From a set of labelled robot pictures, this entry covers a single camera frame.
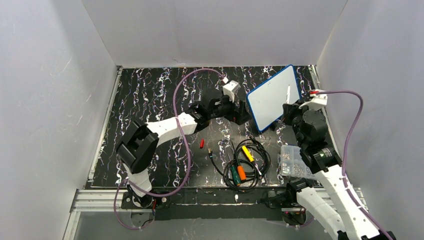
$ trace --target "clear plastic container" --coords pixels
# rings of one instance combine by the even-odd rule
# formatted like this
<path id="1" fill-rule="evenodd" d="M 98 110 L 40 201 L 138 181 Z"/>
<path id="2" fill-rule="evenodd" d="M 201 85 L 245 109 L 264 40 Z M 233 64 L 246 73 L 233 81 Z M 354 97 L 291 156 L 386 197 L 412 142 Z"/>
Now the clear plastic container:
<path id="1" fill-rule="evenodd" d="M 309 167 L 302 161 L 300 150 L 301 148 L 298 146 L 281 146 L 281 154 L 279 155 L 280 174 L 316 180 Z"/>

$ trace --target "floor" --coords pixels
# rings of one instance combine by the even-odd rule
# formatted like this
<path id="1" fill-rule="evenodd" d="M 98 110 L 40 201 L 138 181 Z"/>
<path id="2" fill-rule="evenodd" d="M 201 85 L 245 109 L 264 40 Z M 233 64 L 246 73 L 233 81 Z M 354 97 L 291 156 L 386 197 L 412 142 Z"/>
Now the floor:
<path id="1" fill-rule="evenodd" d="M 129 214 L 121 214 L 130 224 Z M 141 216 L 143 223 L 147 216 Z M 113 212 L 83 212 L 75 240 L 169 239 L 169 240 L 330 240 L 318 221 L 296 230 L 282 221 L 264 219 L 178 219 L 155 221 L 143 231 L 128 230 L 117 222 Z"/>
<path id="2" fill-rule="evenodd" d="M 214 67 L 226 74 L 230 80 L 241 84 L 242 88 L 237 93 L 239 99 L 245 99 L 246 93 L 283 68 L 284 66 Z M 172 117 L 171 102 L 174 89 L 182 77 L 194 69 L 196 68 L 136 68 L 122 71 L 94 178 L 91 184 L 87 185 L 89 188 L 116 188 L 120 180 L 127 176 L 114 151 L 120 137 L 134 119 L 155 122 Z M 308 66 L 296 66 L 295 71 L 299 93 L 303 96 L 312 88 L 311 73 Z M 179 91 L 177 105 L 181 106 L 180 113 L 190 103 L 197 101 L 202 91 L 219 87 L 216 74 L 200 72 L 195 75 Z M 225 157 L 226 151 L 230 150 L 226 140 L 231 139 L 234 144 L 238 144 L 249 136 L 255 136 L 262 142 L 272 158 L 271 168 L 258 187 L 282 186 L 286 178 L 279 173 L 277 154 L 280 153 L 281 145 L 296 144 L 293 131 L 280 122 L 275 131 L 258 133 L 255 129 L 252 121 L 238 126 L 224 118 L 218 118 L 211 121 L 207 129 L 188 136 L 194 161 L 186 187 L 225 187 L 221 176 L 210 163 L 207 148 L 212 149 L 217 155 L 216 161 L 223 166 L 228 161 Z M 201 139 L 205 141 L 203 149 L 199 149 Z M 181 138 L 160 145 L 149 167 L 153 187 L 178 186 L 185 175 L 186 159 Z"/>

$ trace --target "screwdriver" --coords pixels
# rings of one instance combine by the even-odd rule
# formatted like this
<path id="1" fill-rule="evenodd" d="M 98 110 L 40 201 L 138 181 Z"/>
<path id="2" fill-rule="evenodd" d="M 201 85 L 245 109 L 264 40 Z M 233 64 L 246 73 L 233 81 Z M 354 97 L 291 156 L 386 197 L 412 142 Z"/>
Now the screwdriver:
<path id="1" fill-rule="evenodd" d="M 228 155 L 228 159 L 231 161 L 230 154 L 227 153 L 227 155 Z M 234 165 L 231 165 L 229 169 L 231 170 L 232 181 L 234 182 L 234 185 L 240 186 L 242 184 L 242 181 L 240 180 L 240 176 L 236 171 L 236 167 Z"/>
<path id="2" fill-rule="evenodd" d="M 244 155 L 246 155 L 246 158 L 249 159 L 249 161 L 251 163 L 253 163 L 255 160 L 253 159 L 253 157 L 252 157 L 251 153 L 249 152 L 248 148 L 246 146 L 242 146 L 241 149 L 243 150 Z M 259 170 L 259 167 L 258 167 L 258 165 L 256 163 L 254 164 L 254 166 L 256 167 L 257 172 L 259 173 L 259 178 L 261 179 L 262 178 L 262 172 Z"/>
<path id="3" fill-rule="evenodd" d="M 237 172 L 238 172 L 238 175 L 240 176 L 240 180 L 243 182 L 244 180 L 246 180 L 246 173 L 245 173 L 245 170 L 243 169 L 242 165 L 240 164 L 240 160 L 239 160 L 238 156 L 236 156 L 236 154 L 234 152 L 234 143 L 233 143 L 232 140 L 230 140 L 230 141 L 231 141 L 231 146 L 232 146 L 231 147 L 232 154 L 234 155 L 235 160 L 237 162 Z"/>

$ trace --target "yellow handle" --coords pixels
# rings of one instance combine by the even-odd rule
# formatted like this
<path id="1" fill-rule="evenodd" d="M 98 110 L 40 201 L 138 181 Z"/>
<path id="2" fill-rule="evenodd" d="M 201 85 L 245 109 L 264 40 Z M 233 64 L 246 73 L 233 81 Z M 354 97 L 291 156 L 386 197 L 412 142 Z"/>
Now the yellow handle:
<path id="1" fill-rule="evenodd" d="M 242 146 L 241 149 L 243 149 L 243 152 L 244 152 L 244 155 L 246 155 L 246 158 L 249 159 L 250 162 L 253 162 L 254 159 L 251 153 L 249 152 L 248 148 L 246 146 Z"/>

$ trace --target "green handle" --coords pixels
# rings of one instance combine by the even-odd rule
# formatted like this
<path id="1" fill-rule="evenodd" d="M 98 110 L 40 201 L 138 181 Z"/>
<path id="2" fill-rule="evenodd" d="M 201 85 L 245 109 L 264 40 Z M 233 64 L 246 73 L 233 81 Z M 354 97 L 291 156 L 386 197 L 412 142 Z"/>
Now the green handle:
<path id="1" fill-rule="evenodd" d="M 232 181 L 234 182 L 234 185 L 240 186 L 240 184 L 242 184 L 242 180 L 240 179 L 240 176 L 236 171 L 236 167 L 232 165 L 229 169 L 232 173 Z"/>

